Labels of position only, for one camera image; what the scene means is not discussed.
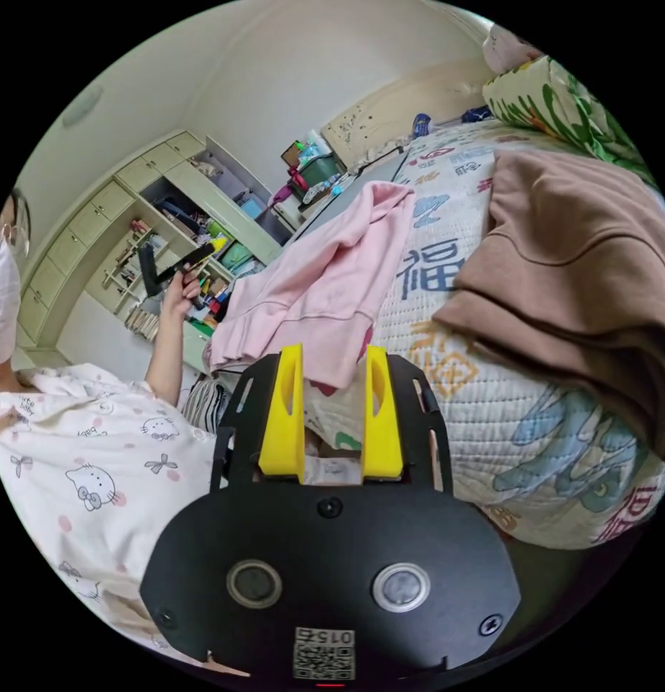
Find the pajamas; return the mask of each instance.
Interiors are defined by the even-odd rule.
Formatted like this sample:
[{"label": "pajamas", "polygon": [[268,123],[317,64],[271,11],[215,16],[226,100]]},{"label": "pajamas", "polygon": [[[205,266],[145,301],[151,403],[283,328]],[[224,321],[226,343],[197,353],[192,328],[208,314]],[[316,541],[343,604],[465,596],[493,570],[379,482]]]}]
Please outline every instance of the pajamas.
[{"label": "pajamas", "polygon": [[30,537],[116,631],[201,665],[169,647],[138,589],[164,527],[209,491],[214,436],[93,365],[18,376],[39,393],[0,394],[0,476]]}]

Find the qr code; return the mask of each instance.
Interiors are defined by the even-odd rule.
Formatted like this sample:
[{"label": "qr code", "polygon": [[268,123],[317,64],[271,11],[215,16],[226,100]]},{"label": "qr code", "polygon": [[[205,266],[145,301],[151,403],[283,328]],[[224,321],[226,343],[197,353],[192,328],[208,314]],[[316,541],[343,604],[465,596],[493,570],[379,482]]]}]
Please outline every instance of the qr code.
[{"label": "qr code", "polygon": [[353,680],[354,632],[296,628],[294,677],[300,680]]}]

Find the pink hoodie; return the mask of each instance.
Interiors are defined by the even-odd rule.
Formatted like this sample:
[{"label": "pink hoodie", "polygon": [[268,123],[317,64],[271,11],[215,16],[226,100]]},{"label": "pink hoodie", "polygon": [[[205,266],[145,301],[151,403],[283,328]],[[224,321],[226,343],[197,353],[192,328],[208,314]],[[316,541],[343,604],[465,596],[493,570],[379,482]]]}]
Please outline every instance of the pink hoodie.
[{"label": "pink hoodie", "polygon": [[370,182],[346,211],[239,279],[205,360],[211,371],[302,343],[304,377],[344,389],[395,278],[414,209],[411,188]]}]

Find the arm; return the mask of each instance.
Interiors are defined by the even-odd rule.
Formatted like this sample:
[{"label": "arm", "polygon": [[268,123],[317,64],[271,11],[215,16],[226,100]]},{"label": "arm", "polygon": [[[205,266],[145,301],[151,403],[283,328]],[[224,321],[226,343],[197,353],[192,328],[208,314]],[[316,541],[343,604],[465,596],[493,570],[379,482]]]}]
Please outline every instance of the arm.
[{"label": "arm", "polygon": [[192,274],[177,272],[164,295],[159,331],[145,375],[155,396],[174,407],[179,403],[183,380],[183,320],[199,292],[198,280]]},{"label": "arm", "polygon": [[160,399],[176,406],[183,380],[183,318],[168,319],[159,315],[159,331],[147,368],[145,382]]}]

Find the brown cloth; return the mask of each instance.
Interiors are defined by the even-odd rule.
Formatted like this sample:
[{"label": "brown cloth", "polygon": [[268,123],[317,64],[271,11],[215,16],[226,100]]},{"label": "brown cloth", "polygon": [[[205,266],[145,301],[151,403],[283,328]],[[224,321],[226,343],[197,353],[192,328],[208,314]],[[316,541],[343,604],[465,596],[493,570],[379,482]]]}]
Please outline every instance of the brown cloth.
[{"label": "brown cloth", "polygon": [[635,174],[499,151],[490,230],[433,319],[588,391],[665,461],[665,213]]}]

